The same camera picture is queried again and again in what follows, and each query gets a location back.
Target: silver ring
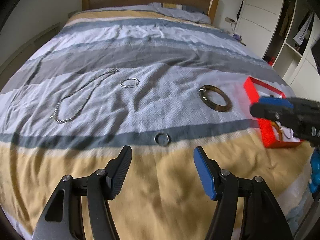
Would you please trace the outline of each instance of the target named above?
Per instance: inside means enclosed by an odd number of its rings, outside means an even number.
[[[160,144],[160,143],[158,142],[157,139],[158,139],[159,135],[165,135],[165,136],[167,137],[167,143],[166,143],[166,144]],[[167,146],[167,145],[170,143],[170,137],[169,137],[168,134],[163,133],[163,132],[157,133],[156,136],[155,136],[155,143],[156,143],[157,145],[160,145],[160,146]]]
[[[135,80],[136,83],[135,83],[134,85],[127,85],[127,86],[124,85],[123,83],[126,82],[126,81],[128,81],[128,80]],[[140,81],[139,81],[139,79],[137,79],[137,78],[127,78],[127,79],[123,80],[123,81],[120,83],[120,86],[122,86],[123,88],[136,88],[136,87],[139,85],[139,83],[140,83]]]
[[[287,139],[291,139],[293,137],[293,130],[290,129],[290,137],[288,137],[285,132],[284,132],[284,129],[283,127],[280,127],[280,130],[282,131],[283,135],[287,138]]]

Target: striped duvet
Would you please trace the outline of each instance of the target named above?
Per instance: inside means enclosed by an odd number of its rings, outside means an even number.
[[[238,177],[262,176],[285,215],[298,205],[312,150],[307,143],[265,149],[243,83],[252,76],[288,97],[292,90],[243,45],[187,16],[149,7],[76,14],[0,92],[0,204],[26,239],[63,175],[88,176],[123,145],[132,147],[132,163],[109,203],[121,239],[204,239],[216,203],[204,194],[193,163],[199,145]],[[75,120],[50,118],[59,100],[111,69],[118,72],[101,82]],[[122,88],[130,77],[139,85]],[[72,117],[99,81],[65,99],[59,118]],[[203,85],[222,89],[232,110],[203,104]],[[168,146],[155,143],[159,132],[170,136]],[[85,201],[85,233],[92,239]],[[235,237],[242,207],[239,200]]]

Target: robotic arm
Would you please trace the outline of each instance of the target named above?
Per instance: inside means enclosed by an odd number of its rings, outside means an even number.
[[[302,98],[262,97],[250,108],[253,117],[279,121],[291,128],[293,136],[310,142],[315,147],[311,157],[309,189],[316,199],[320,195],[320,102]]]

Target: brown bangle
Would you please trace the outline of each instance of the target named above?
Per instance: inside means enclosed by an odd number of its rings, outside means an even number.
[[[279,125],[274,121],[270,121],[270,124],[271,124],[271,126],[273,126],[276,129],[278,136],[279,136],[279,141],[283,141],[282,131],[281,131]]]
[[[211,90],[213,92],[218,93],[220,96],[222,96],[222,98],[226,102],[226,105],[221,106],[221,105],[217,105],[216,103],[210,101],[204,94],[207,90]],[[211,109],[213,109],[215,111],[226,112],[232,108],[232,103],[231,103],[230,98],[221,89],[219,89],[217,87],[210,86],[210,85],[204,85],[198,90],[198,92],[199,92],[199,96],[200,96],[202,102],[204,102],[207,106],[209,106]]]

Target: yellow stripe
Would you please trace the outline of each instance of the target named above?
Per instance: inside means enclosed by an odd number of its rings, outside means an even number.
[[[163,3],[164,8],[177,8],[177,5],[174,3]]]
[[[132,10],[126,10],[126,11],[101,11],[101,12],[83,12],[76,14],[72,16],[68,22],[67,25],[72,24],[73,21],[79,20],[79,19],[95,19],[95,18],[116,18],[116,17],[136,17],[136,18],[158,18],[158,19],[165,19],[172,22],[180,22],[180,23],[188,23],[193,24],[200,27],[209,27],[214,28],[213,26],[209,24],[197,24],[193,23],[187,20],[182,20],[174,17],[165,16],[160,13],[156,12],[147,12],[147,11],[132,11]]]
[[[193,162],[197,145],[238,177],[262,176],[275,196],[301,174],[312,152],[308,143],[297,149],[265,149],[255,132],[241,134],[223,142],[215,138],[185,141],[184,147],[178,143],[162,148],[132,147],[132,163],[121,193],[109,202],[120,238],[204,239],[216,203],[204,194]],[[0,143],[0,204],[31,233],[63,175],[88,176],[119,151],[25,149]],[[300,197],[290,199],[292,207]],[[242,208],[239,201],[236,227]],[[92,239],[85,203],[83,212],[87,239]]]

